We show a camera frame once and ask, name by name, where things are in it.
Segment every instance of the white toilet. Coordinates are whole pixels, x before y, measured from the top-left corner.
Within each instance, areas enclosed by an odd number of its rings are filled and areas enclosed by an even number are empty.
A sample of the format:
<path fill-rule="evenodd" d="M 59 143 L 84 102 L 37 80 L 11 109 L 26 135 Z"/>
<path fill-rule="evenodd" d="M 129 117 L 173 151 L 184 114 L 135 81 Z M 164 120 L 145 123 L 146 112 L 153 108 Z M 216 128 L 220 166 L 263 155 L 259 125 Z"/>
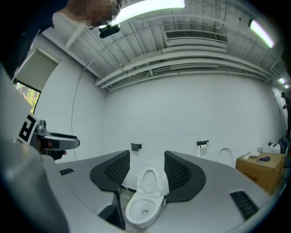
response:
<path fill-rule="evenodd" d="M 169 193 L 166 174 L 162 177 L 154 166 L 147 166 L 138 175 L 137 191 L 129 201 L 125 216 L 138 228 L 149 227 L 160 211 L 164 195 Z"/>

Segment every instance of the fluorescent light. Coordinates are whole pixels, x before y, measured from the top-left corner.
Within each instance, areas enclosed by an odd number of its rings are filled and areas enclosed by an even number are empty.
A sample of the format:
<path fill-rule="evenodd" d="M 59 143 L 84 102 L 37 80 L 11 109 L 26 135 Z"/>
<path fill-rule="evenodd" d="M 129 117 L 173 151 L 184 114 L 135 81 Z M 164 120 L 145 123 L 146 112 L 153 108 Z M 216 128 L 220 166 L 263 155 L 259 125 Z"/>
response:
<path fill-rule="evenodd" d="M 269 35 L 262 29 L 262 27 L 256 22 L 252 21 L 251 22 L 251 29 L 258 34 L 260 38 L 263 39 L 263 41 L 270 47 L 272 48 L 274 46 L 274 41 L 269 37 Z"/>
<path fill-rule="evenodd" d="M 285 80 L 283 78 L 281 78 L 281 79 L 279 79 L 279 82 L 283 84 L 285 82 Z"/>
<path fill-rule="evenodd" d="M 138 15 L 162 9 L 185 8 L 184 0 L 145 0 L 121 9 L 118 16 L 110 22 L 111 25 L 120 24 Z"/>

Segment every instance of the floor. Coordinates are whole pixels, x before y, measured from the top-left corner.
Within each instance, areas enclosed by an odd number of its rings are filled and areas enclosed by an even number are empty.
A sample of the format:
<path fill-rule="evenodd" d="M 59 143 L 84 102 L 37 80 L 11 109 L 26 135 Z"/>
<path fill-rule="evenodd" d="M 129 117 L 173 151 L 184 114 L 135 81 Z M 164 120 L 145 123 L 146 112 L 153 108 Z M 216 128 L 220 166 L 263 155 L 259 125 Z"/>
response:
<path fill-rule="evenodd" d="M 124 189 L 120 189 L 119 191 L 119 195 L 120 195 L 120 205 L 121 205 L 121 211 L 122 211 L 122 215 L 123 215 L 123 218 L 124 218 L 124 221 L 125 221 L 125 231 L 128 232 L 128 233 L 142 233 L 142 232 L 146 232 L 147 229 L 140 229 L 140 228 L 137 228 L 135 225 L 131 224 L 126 216 L 125 216 L 125 210 L 126 210 L 126 206 L 128 204 L 128 202 L 130 201 L 130 199 L 133 197 L 135 193 L 134 192 L 129 192 L 127 190 L 124 190 Z M 160 212 L 156 218 L 155 221 L 158 221 L 159 220 L 159 216 L 161 214 L 163 214 L 163 211 L 164 211 L 165 207 L 161 207 L 160 209 Z"/>

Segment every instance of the ceiling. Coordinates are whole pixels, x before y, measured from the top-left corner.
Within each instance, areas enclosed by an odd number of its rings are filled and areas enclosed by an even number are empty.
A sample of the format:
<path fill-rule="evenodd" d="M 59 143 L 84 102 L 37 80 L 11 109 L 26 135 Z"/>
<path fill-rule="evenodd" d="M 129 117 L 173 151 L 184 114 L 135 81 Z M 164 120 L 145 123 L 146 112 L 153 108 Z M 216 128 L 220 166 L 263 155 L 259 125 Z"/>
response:
<path fill-rule="evenodd" d="M 125 0 L 125 5 L 135 2 L 138 0 Z M 57 13 L 53 17 L 55 28 L 49 28 L 43 35 L 91 71 L 97 85 L 110 91 L 151 78 L 170 76 L 173 72 L 237 73 L 265 82 L 277 80 L 285 72 L 280 38 L 265 18 L 254 17 L 254 9 L 236 0 L 185 0 L 185 5 L 184 9 L 139 15 L 121 23 L 120 32 L 105 39 L 100 38 L 97 27 L 90 30 L 85 24 Z M 267 28 L 275 41 L 273 48 L 268 48 L 250 30 L 250 19 L 256 19 Z M 227 37 L 228 45 L 224 44 L 223 49 L 217 49 L 216 45 L 193 49 L 199 40 L 187 39 L 192 46 L 189 50 L 177 46 L 174 52 L 165 51 L 168 44 L 164 34 L 170 30 L 217 33 Z"/>

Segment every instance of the white wall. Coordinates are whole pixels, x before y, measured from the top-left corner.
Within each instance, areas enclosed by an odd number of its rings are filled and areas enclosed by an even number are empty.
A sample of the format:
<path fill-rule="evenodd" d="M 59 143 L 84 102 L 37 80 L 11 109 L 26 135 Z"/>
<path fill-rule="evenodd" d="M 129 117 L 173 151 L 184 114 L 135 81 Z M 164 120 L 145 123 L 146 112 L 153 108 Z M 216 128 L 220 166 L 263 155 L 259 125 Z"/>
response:
<path fill-rule="evenodd" d="M 106 99 L 103 154 L 130 149 L 124 184 L 136 188 L 147 165 L 164 166 L 164 152 L 195 155 L 196 141 L 209 140 L 203 158 L 217 160 L 230 148 L 236 160 L 284 133 L 270 86 L 235 76 L 184 76 L 131 85 Z"/>
<path fill-rule="evenodd" d="M 62 60 L 49 77 L 35 109 L 35 116 L 46 120 L 48 131 L 69 135 L 73 132 L 80 140 L 75 153 L 68 150 L 67 155 L 56 162 L 100 155 L 105 91 L 94 86 L 95 77 L 88 71 L 83 72 L 79 82 L 82 69 L 72 58 Z"/>

